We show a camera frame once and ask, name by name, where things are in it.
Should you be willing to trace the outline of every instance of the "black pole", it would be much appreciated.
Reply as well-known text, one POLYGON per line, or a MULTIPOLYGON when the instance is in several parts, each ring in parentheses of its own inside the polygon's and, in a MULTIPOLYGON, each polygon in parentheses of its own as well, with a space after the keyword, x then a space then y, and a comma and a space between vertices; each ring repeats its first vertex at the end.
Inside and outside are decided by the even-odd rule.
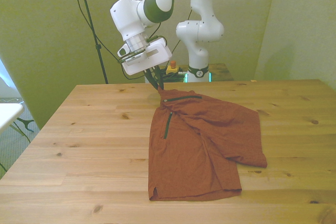
POLYGON ((85 7, 86 7, 86 11, 88 13, 88 16, 89 16, 89 21, 90 21, 90 25, 91 25, 91 30, 92 30, 92 33, 93 33, 93 37, 94 37, 94 41, 96 43, 96 50, 98 52, 98 56, 99 56, 99 60, 100 60, 100 65, 101 65, 101 69, 103 71, 103 75, 104 75, 104 79, 105 79, 105 83, 106 84, 109 84, 108 80, 107 80, 107 76, 106 76, 106 72, 105 72, 105 67, 104 67, 104 63, 103 63, 103 58, 101 56, 101 52, 100 52, 100 49, 101 49, 101 45, 98 44, 98 41, 97 41, 97 35, 95 33, 95 29, 93 27, 93 22, 92 22, 92 19, 91 19, 91 15, 90 15, 90 10, 89 10, 89 5, 88 5, 88 2, 87 0, 84 0, 84 3, 85 3, 85 7))

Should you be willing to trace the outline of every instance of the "wall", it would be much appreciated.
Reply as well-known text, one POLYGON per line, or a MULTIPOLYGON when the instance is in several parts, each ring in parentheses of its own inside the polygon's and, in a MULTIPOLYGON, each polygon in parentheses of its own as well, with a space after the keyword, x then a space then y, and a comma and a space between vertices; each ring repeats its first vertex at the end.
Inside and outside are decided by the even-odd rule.
MULTIPOLYGON (((116 1, 88 0, 96 32, 113 52, 123 44, 110 16, 116 1)), ((1 60, 40 128, 75 85, 104 83, 76 0, 0 0, 0 8, 1 60)), ((102 53, 110 83, 127 82, 120 66, 102 53)))
POLYGON ((273 0, 256 79, 320 79, 336 90, 336 0, 273 0))
MULTIPOLYGON (((250 80, 257 67, 272 0, 213 1, 216 17, 224 24, 225 35, 220 42, 205 45, 209 51, 209 61, 225 63, 235 80, 250 80)), ((190 0, 175 0, 172 18, 164 22, 158 32, 167 37, 171 50, 178 42, 176 26, 188 18, 189 12, 190 0)), ((191 19, 200 18, 193 14, 191 19)), ((173 59, 188 64, 188 53, 182 43, 176 49, 173 59)))

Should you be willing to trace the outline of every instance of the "white table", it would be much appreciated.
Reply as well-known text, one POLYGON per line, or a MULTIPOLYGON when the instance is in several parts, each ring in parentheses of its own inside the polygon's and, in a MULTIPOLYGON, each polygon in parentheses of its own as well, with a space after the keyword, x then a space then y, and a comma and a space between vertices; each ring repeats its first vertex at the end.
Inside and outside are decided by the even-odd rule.
POLYGON ((24 111, 18 103, 0 103, 0 134, 4 132, 24 111))

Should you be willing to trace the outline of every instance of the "floor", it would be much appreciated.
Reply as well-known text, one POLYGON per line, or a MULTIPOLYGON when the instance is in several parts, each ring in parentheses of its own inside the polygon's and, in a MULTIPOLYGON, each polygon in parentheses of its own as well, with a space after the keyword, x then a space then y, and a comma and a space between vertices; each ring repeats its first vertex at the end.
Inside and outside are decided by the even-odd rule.
MULTIPOLYGON (((21 103, 22 98, 0 98, 0 103, 21 103)), ((26 104, 22 103, 25 111, 20 115, 21 119, 30 120, 33 119, 31 113, 27 109, 26 104)), ((35 122, 31 122, 29 124, 29 129, 34 132, 30 132, 25 129, 22 122, 16 120, 16 124, 20 127, 20 129, 28 136, 30 141, 34 139, 34 137, 39 132, 39 128, 37 127, 35 122)), ((0 134, 0 163, 5 166, 8 170, 14 162, 20 157, 22 152, 27 148, 29 142, 26 137, 19 134, 17 131, 8 127, 2 134, 0 134)), ((5 175, 5 171, 0 167, 0 179, 5 175)))

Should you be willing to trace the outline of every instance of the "table surface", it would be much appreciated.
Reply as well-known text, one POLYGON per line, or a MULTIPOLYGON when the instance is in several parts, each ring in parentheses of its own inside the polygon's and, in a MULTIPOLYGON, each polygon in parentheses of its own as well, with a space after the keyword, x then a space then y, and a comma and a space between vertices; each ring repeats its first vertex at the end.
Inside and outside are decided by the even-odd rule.
POLYGON ((22 104, 0 103, 0 134, 24 111, 22 104))
POLYGON ((336 93, 319 80, 167 83, 258 111, 240 196, 150 202, 150 84, 77 86, 0 180, 0 223, 336 223, 336 93))

